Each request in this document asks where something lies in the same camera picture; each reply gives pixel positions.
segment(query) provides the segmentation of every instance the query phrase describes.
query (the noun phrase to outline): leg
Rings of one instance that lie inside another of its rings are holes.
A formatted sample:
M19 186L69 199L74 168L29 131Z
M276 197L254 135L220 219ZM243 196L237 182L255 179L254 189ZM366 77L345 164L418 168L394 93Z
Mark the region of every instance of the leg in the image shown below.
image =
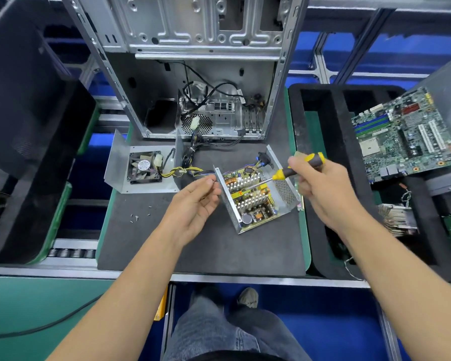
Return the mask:
M204 296L196 296L180 317L163 361L186 361L218 350L259 351L254 336L227 322L222 308Z
M255 336L263 353L287 361L311 361L278 316L268 310L250 308L251 305L257 307L257 297L257 292L252 288L243 291L239 300L240 308L229 315L228 321Z

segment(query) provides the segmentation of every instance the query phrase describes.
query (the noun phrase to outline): forearm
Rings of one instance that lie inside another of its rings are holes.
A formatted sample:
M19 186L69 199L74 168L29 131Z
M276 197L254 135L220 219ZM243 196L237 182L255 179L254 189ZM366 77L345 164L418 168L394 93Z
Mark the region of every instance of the forearm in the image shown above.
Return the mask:
M451 359L451 285L366 215L342 237L414 360Z
M181 247L160 226L49 361L138 359Z

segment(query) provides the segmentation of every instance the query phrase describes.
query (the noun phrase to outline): screwdriver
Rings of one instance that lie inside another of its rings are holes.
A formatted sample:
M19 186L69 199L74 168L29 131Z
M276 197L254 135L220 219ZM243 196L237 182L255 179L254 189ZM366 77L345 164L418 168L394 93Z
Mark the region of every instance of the screwdriver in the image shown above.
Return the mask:
M316 170L320 170L322 165L325 162L325 158L324 155L322 154L322 152L318 152L318 153L311 153L309 155L307 155L304 160L306 162L309 162L309 164L315 168ZM267 180L264 180L262 182L259 182L257 184L251 185L249 187L246 187L245 189L242 189L241 191L246 191L246 190L250 190L253 189L255 187L258 187L266 182L272 181L272 180L285 180L288 177L292 176L292 175L296 175L297 172L294 171L293 169L291 169L290 167L288 168L282 168L280 170L277 170L277 172L272 175L271 178L268 178Z

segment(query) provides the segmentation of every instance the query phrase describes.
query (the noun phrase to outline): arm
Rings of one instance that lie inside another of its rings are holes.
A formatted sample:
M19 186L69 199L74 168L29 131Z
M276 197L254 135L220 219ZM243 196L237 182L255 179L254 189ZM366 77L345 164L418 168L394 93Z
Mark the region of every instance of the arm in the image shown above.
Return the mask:
M349 248L414 360L451 360L451 285L410 252L357 200L347 170L326 161L322 172L302 158L300 193Z
M48 361L135 361L182 248L202 230L221 193L214 176L177 193L159 226Z

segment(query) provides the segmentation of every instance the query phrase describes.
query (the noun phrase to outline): yellow and black screwdriver handle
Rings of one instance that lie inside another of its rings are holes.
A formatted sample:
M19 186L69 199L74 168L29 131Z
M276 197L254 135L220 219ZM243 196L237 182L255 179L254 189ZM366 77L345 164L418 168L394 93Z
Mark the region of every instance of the yellow and black screwdriver handle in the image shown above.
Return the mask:
M311 153L309 155L307 155L306 157L304 157L304 160L306 162L309 162L309 164L315 168L316 170L321 170L322 165L325 162L325 157L322 154L322 152L318 152L318 153ZM285 180L288 177L292 176L292 175L296 175L297 172L294 171L293 169L291 169L290 167L288 168L283 168L281 170L278 170L273 176L272 179L273 180Z

